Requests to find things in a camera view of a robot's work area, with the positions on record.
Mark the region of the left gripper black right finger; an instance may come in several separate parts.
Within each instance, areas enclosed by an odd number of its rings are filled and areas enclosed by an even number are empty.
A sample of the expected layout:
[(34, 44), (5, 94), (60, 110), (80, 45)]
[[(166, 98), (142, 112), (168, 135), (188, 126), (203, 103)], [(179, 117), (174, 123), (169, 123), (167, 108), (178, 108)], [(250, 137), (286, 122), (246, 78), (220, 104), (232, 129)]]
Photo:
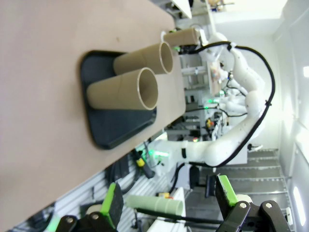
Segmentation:
[(218, 232), (288, 232), (290, 226), (279, 205), (268, 200), (255, 205), (247, 195), (237, 195), (226, 175), (217, 175), (217, 199), (223, 222)]

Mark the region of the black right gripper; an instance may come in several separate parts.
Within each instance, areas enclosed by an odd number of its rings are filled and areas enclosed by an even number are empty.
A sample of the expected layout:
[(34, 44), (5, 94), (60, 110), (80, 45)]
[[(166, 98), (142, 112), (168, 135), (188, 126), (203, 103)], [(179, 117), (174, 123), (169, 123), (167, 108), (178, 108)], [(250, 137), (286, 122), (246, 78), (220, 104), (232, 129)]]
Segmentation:
[[(176, 29), (173, 30), (169, 30), (169, 33), (175, 33), (177, 32)], [(175, 50), (178, 53), (196, 53), (199, 49), (201, 48), (200, 45), (195, 45), (195, 44), (191, 44), (191, 45), (186, 45), (186, 46), (174, 46), (173, 50)]]

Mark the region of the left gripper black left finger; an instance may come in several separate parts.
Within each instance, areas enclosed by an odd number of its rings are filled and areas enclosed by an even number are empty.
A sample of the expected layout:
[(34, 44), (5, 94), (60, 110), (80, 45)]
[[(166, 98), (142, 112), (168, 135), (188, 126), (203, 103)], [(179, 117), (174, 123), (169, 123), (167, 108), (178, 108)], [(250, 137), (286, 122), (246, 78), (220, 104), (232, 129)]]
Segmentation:
[(116, 232), (123, 211), (124, 199), (119, 184), (110, 184), (99, 211), (81, 219), (72, 215), (61, 218), (57, 232)]

